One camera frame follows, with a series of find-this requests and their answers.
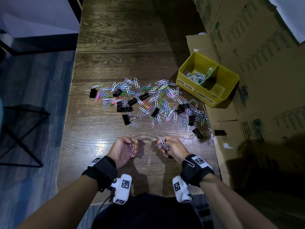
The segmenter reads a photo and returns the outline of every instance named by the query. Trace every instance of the white wall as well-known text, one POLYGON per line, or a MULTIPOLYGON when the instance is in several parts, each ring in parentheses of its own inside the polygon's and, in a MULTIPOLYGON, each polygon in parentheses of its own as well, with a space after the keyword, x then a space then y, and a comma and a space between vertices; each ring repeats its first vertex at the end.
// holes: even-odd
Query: white wall
POLYGON ((0 0, 0 28, 23 38, 78 33, 79 22, 67 0, 0 0))

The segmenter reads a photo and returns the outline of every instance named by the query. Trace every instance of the person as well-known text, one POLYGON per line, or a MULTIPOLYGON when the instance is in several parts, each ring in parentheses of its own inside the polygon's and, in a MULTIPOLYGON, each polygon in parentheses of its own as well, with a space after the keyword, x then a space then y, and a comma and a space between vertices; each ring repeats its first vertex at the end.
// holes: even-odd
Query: person
MULTIPOLYGON (((209 165, 197 165, 177 137, 163 137, 170 150, 159 147, 163 156, 172 156, 182 165, 181 177, 187 184, 201 187, 210 205, 225 228, 276 228, 245 199, 220 181, 209 165)), ((100 189, 107 188, 117 177, 117 170, 139 152, 138 140, 123 136, 112 145, 107 156, 94 166, 88 166, 82 176, 46 202, 18 229, 77 228, 100 189), (134 152, 129 156, 129 144, 134 152)), ((176 198, 142 194, 128 199, 124 205, 112 204, 95 218, 92 228, 203 228, 189 203, 178 203, 176 198)))

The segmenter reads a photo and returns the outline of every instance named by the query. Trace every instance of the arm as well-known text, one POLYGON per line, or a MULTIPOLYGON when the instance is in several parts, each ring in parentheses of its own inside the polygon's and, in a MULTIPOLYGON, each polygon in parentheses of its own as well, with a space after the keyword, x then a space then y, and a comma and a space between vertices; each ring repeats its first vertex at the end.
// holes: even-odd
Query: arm
MULTIPOLYGON (((173 136, 165 136, 163 138, 165 143, 170 146, 169 151, 165 151, 162 147, 159 147, 163 156, 168 157, 171 155, 179 164, 182 164, 185 159, 188 159, 191 156, 178 138, 173 136)), ((186 162, 185 166, 182 165, 184 167, 181 172, 182 179, 184 178, 182 174, 185 171, 185 168, 189 169, 190 167, 187 164, 188 163, 186 162)), ((245 199, 215 177, 215 175, 211 173, 212 170, 209 167, 205 167, 204 169, 204 172, 197 173, 189 183, 201 187, 204 194, 207 196, 209 203, 227 229, 277 228, 245 199)))
MULTIPOLYGON (((107 156, 114 162, 114 168, 120 168, 138 153, 138 140, 120 137, 112 145, 107 156), (129 144, 134 141, 135 147, 129 155, 129 144)), ((76 228, 90 206, 94 196, 104 184, 104 176, 94 167, 88 167, 78 180, 60 191, 54 198, 42 205, 29 216, 17 229, 73 229, 76 228)))

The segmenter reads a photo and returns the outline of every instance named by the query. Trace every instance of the person's right arm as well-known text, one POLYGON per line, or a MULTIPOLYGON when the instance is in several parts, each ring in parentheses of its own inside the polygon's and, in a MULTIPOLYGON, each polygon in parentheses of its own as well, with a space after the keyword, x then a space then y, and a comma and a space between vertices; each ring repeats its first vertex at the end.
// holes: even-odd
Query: person's right arm
MULTIPOLYGON (((168 157, 171 155, 181 164, 183 160, 190 155, 189 151, 177 137, 165 136, 163 138, 166 144, 170 146, 169 151, 165 151, 162 147, 159 147, 163 156, 168 157)), ((199 182, 199 185, 208 198, 212 208, 227 229, 277 228, 257 209, 212 173, 203 177, 202 181, 199 182)))

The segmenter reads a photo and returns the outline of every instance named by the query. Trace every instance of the dark clothing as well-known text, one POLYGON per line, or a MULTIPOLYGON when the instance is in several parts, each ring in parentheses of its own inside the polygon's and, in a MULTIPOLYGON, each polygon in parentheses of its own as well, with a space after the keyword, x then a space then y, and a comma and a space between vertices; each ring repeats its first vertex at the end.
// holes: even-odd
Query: dark clothing
POLYGON ((104 209, 92 228, 201 229, 203 226, 191 204, 178 203, 176 198, 141 194, 124 205, 112 204, 104 209))

